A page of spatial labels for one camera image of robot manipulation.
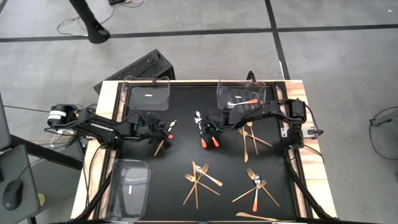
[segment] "transparent container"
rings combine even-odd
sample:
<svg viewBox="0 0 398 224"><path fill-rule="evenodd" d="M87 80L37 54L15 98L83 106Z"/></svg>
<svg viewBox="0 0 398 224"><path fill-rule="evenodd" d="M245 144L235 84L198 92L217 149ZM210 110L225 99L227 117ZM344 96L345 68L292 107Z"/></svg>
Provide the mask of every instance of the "transparent container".
<svg viewBox="0 0 398 224"><path fill-rule="evenodd" d="M145 214L149 191L150 170L145 161L116 160L106 211L101 212L108 222L134 223Z"/></svg>
<svg viewBox="0 0 398 224"><path fill-rule="evenodd" d="M263 105L266 100L266 84L264 82L254 82L252 80L241 80L231 82L220 80L217 86L217 107L222 110L231 110L229 113L229 123L233 124L241 117ZM251 102L243 105L237 103Z"/></svg>
<svg viewBox="0 0 398 224"><path fill-rule="evenodd" d="M163 77L124 79L121 101L132 110L164 111L169 108L170 79Z"/></svg>

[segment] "black tabletop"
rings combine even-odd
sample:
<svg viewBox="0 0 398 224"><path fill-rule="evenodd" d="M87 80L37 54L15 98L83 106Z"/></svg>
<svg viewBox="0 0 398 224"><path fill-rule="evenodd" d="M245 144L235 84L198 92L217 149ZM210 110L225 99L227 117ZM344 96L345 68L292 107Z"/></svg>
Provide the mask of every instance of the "black tabletop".
<svg viewBox="0 0 398 224"><path fill-rule="evenodd" d="M266 100L274 99L273 88L267 88ZM281 220L294 219L294 204L289 176L282 160L280 127L276 119L263 119L253 124L255 136L271 143L273 148L257 144L247 138L249 160L244 162L243 137L237 131L223 133L219 148L201 147L198 125L193 115L196 110L206 113L217 109L216 86L171 87L170 104L166 111L153 111L163 119L176 119L172 130L174 138L168 149L161 149L156 157L155 144L147 141L125 143L120 159L146 161L151 170L146 213L142 220L247 220L236 217L238 212L272 217ZM195 194L183 205L193 184L184 178L193 174L192 161L199 166L208 164L208 174L223 182L219 187L206 177L202 183L220 196L198 185L199 210L195 207ZM263 190L258 193L258 210L252 211L255 191L232 202L236 197L254 187L246 173L247 168L267 181L266 189L278 201L277 207Z"/></svg>

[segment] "gold fork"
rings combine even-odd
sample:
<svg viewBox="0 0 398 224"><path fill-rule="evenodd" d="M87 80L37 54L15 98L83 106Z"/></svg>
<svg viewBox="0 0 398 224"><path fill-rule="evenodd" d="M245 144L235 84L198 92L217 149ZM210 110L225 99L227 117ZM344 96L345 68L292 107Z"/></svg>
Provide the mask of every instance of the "gold fork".
<svg viewBox="0 0 398 224"><path fill-rule="evenodd" d="M174 125L175 125L176 122L177 122L177 120L175 120L175 121L173 121L173 122L170 123L169 133L170 133L171 130L173 129L173 127L174 127ZM154 156L157 155L157 153L159 152L160 148L163 146L163 143L164 143L164 140L162 140L162 141L159 143L159 146L157 146L157 149L156 149L156 151L155 151L155 155L154 155Z"/></svg>
<svg viewBox="0 0 398 224"><path fill-rule="evenodd" d="M246 149L246 135L243 134L243 145L244 145L244 162L249 160L248 150Z"/></svg>
<svg viewBox="0 0 398 224"><path fill-rule="evenodd" d="M266 184L267 184L267 182L266 182L265 180L262 180L262 181L260 182L260 186L261 186L261 187L264 187ZM236 199L234 199L232 202L237 201L237 200L240 199L241 197L247 195L248 193L250 193L250 192L252 192L253 190L256 190L256 189L257 189L257 186L253 187L252 189L248 190L247 192L245 192L245 193L242 194L241 196L239 196L239 197L237 197Z"/></svg>
<svg viewBox="0 0 398 224"><path fill-rule="evenodd" d="M186 178L187 180L189 180L190 182L195 182L195 181L196 181L195 178L194 178L192 175L190 175L190 174L185 174L185 178ZM208 189L209 191L213 192L214 194L217 194L218 196L220 196L220 194L219 194L217 191L215 191L215 190L213 190L213 189L207 187L207 186L204 185L203 183L201 183L201 182L199 182L199 181L197 181L197 183L200 184L200 185L202 185L204 188Z"/></svg>
<svg viewBox="0 0 398 224"><path fill-rule="evenodd" d="M258 141L259 143L261 143L261 144L263 144L263 145L265 145L265 146L267 146L267 147L272 147L272 145L269 144L268 142L263 141L263 140L261 140L261 139L259 139L259 138L257 138L257 137L254 137L254 136L251 135L251 134L248 134L247 131L243 132L243 131L240 129L240 130L239 130L239 133L242 134L242 135L243 135L243 133L244 133L245 136L249 136L250 138L255 139L256 141Z"/></svg>
<svg viewBox="0 0 398 224"><path fill-rule="evenodd" d="M192 170L193 170L193 177L195 178L195 180L197 179L197 165L195 164L195 162L192 161ZM199 204L198 204L198 188L197 188L197 182L195 181L193 183L193 186L195 188L195 199L197 201L197 209L199 209Z"/></svg>
<svg viewBox="0 0 398 224"><path fill-rule="evenodd" d="M254 136L253 127L252 127L253 126L253 122L249 121L249 122L247 122L247 125L250 128L251 134ZM256 150L256 154L258 156L259 152L257 151L257 144L256 144L256 139L255 138L253 138L253 144L254 144L254 149Z"/></svg>
<svg viewBox="0 0 398 224"><path fill-rule="evenodd" d="M246 169L246 172L248 173L250 179L254 180L254 178L256 177L256 174L253 172L253 170L251 170L250 168ZM278 202L276 202L276 200L273 198L273 196L268 192L268 190L263 186L260 185L260 187L266 192L266 194L271 198L271 200L274 201L274 203L279 207Z"/></svg>
<svg viewBox="0 0 398 224"><path fill-rule="evenodd" d="M200 173L200 176L198 177L198 180L200 180L200 177L202 177L204 174L206 174L207 170L209 169L209 165L205 164L203 165L203 167L201 168L201 170L203 171L202 173ZM189 196L191 196L193 190L195 189L195 186L192 187L191 191L189 192L188 196L186 197L184 203L182 203L183 205L185 205L185 203L187 202Z"/></svg>
<svg viewBox="0 0 398 224"><path fill-rule="evenodd" d="M248 168L248 169L246 169L246 172L248 173L250 179L254 180L254 178L256 177L256 174L253 172L253 170Z"/></svg>
<svg viewBox="0 0 398 224"><path fill-rule="evenodd" d="M278 207L280 207L279 206L279 204L278 204L278 202L276 202L276 200L273 198L273 196L268 192L268 190L264 187L264 186L261 186L261 188L266 192L266 194L274 201L274 203L278 206Z"/></svg>

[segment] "computer mouse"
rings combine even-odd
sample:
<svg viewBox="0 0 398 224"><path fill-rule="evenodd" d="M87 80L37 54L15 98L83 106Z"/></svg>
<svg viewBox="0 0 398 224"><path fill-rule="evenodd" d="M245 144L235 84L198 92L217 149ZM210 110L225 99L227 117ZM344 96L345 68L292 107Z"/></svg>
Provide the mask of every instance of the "computer mouse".
<svg viewBox="0 0 398 224"><path fill-rule="evenodd" d="M2 204L9 211L15 210L21 204L24 184L20 180L13 180L7 184L2 194Z"/></svg>

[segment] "cutlery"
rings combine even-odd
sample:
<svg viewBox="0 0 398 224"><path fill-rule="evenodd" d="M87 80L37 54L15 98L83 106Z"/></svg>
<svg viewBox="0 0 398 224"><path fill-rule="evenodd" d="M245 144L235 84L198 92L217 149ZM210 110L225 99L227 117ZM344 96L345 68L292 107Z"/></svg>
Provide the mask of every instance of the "cutlery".
<svg viewBox="0 0 398 224"><path fill-rule="evenodd" d="M264 185L266 185L266 184L267 184L267 182L266 182L265 180L262 180L262 181L260 182L260 186L264 186ZM242 194L241 196L239 196L239 197L237 197L236 199L234 199L232 202L237 201L238 199L240 199L241 197L243 197L243 196L247 195L248 193L252 192L252 191L255 190L256 188L257 188L257 186L253 187L252 189L248 190L247 192L245 192L245 193Z"/></svg>
<svg viewBox="0 0 398 224"><path fill-rule="evenodd" d="M260 186L265 192L266 194L274 201L274 203L280 207L280 205L278 204L278 202L276 202L276 200L273 198L273 196L268 192L268 190L264 187L264 186Z"/></svg>
<svg viewBox="0 0 398 224"><path fill-rule="evenodd" d="M174 127L174 125L175 125L176 122L177 122L177 121L173 121L173 122L170 123L169 133L171 132L171 130L172 130L172 128ZM164 143L164 140L162 140L162 141L160 142L159 146L157 146L157 149L156 149L156 151L155 151L155 155L154 155L154 156L156 156L156 154L159 152L160 148L163 146L163 143Z"/></svg>
<svg viewBox="0 0 398 224"><path fill-rule="evenodd" d="M198 173L207 176L210 180L212 180L214 183L216 183L216 184L219 185L220 187L223 185L223 183L222 183L221 181L216 180L216 179L210 177L209 175L207 175L205 172L203 172L202 169L200 168L200 166L196 166L196 170L197 170Z"/></svg>
<svg viewBox="0 0 398 224"><path fill-rule="evenodd" d="M253 122L247 122L247 125L249 126L249 128L250 128L250 132L251 132L251 134L254 136L254 132L253 132ZM257 144L256 144L256 139L255 138L252 138L253 139L253 144L254 144L254 149L256 150L256 154L257 154L257 156L259 155L259 152L257 151Z"/></svg>
<svg viewBox="0 0 398 224"><path fill-rule="evenodd" d="M246 172L248 173L250 179L254 180L254 178L256 177L255 173L253 172L253 170L251 170L250 168L246 169Z"/></svg>
<svg viewBox="0 0 398 224"><path fill-rule="evenodd" d="M244 162L249 160L248 150L246 149L246 135L243 134L243 145L244 145Z"/></svg>
<svg viewBox="0 0 398 224"><path fill-rule="evenodd" d="M208 169L209 169L209 165L207 165L207 164L203 165L203 168L202 168L202 171L203 171L203 173L206 173ZM202 177L202 176L203 176L203 173L200 173L200 176L199 176L199 178L198 178L198 180L197 180L197 181L199 181L199 180L200 180L200 177ZM183 205L185 205L185 203L187 202L187 200L188 200L189 196L191 196L191 194L192 194L193 190L195 190L195 186L192 186L192 189L191 189L191 191L189 192L188 196L186 197L186 199L185 199L184 203L182 203Z"/></svg>
<svg viewBox="0 0 398 224"><path fill-rule="evenodd" d="M272 222L280 221L280 220L277 220L275 218L258 217L258 216L250 215L250 214L247 214L247 213L244 213L244 212L239 212L239 213L236 214L236 216L237 217L258 218L258 219L261 219L261 220L267 220L267 221L272 221Z"/></svg>
<svg viewBox="0 0 398 224"><path fill-rule="evenodd" d="M195 181L196 181L195 178L194 178L192 175L190 175L190 174L185 174L185 178L186 178L187 180L189 180L190 182L195 182ZM198 184L200 184L202 187L204 187L204 188L208 189L209 191L213 192L214 194L217 194L218 196L220 196L220 194L219 194L217 191L215 191L215 190L213 190L213 189L207 187L206 185L204 185L203 183L201 183L201 182L199 182L199 181L196 181L196 182L197 182Z"/></svg>
<svg viewBox="0 0 398 224"><path fill-rule="evenodd" d="M253 139L255 139L256 141L258 141L259 143L261 143L261 144L263 144L263 145L265 145L265 146L267 146L267 147L272 147L272 145L269 144L268 142L263 141L263 140L261 140L261 139L259 139L259 138L257 138L257 137L254 137L253 135L248 134L247 132L242 132L242 130L239 130L239 133L242 134L242 135L243 135L243 133L244 133L245 136L248 136L248 137L250 137L250 138L253 138Z"/></svg>
<svg viewBox="0 0 398 224"><path fill-rule="evenodd" d="M227 107L228 109L232 109L232 108L234 108L235 106L238 106L238 105L253 104L253 103L258 103L258 102L259 102L259 100L257 100L257 99L249 100L249 101L242 102L242 103L226 102L225 107Z"/></svg>
<svg viewBox="0 0 398 224"><path fill-rule="evenodd" d="M193 162L192 161L192 169L193 169L193 177L195 178L195 180L197 179L197 173L196 173L196 164L195 164L195 162ZM199 204L198 204L198 188L197 188L197 182L195 181L194 183L193 183L193 186L194 186L194 188L195 188L195 199L196 199L196 202L197 202L197 209L199 209Z"/></svg>
<svg viewBox="0 0 398 224"><path fill-rule="evenodd" d="M259 193L259 188L260 188L260 176L256 175L256 177L254 178L254 183L256 183L256 197L254 198L254 203L253 203L253 211L256 212L257 211L257 196Z"/></svg>

